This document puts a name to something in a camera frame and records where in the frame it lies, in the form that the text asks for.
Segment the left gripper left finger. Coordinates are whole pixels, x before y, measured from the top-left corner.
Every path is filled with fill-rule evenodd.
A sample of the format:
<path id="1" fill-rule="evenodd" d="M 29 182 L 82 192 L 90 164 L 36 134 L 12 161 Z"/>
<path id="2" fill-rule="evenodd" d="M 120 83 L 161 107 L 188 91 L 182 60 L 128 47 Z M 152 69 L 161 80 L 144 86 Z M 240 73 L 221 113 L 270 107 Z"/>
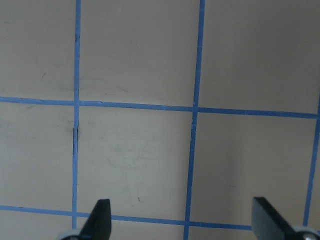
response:
<path id="1" fill-rule="evenodd" d="M 59 240 L 109 240 L 112 232 L 111 202 L 99 199 L 82 228 L 58 235 Z"/>

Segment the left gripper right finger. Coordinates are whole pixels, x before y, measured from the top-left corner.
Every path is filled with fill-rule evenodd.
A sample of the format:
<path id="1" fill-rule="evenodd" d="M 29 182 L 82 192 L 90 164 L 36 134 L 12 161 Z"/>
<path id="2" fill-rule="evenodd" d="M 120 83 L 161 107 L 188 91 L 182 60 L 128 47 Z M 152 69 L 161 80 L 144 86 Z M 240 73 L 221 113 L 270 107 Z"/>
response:
<path id="1" fill-rule="evenodd" d="M 265 197 L 254 197 L 251 229 L 258 240 L 318 240 L 320 234 L 306 226 L 292 226 Z"/>

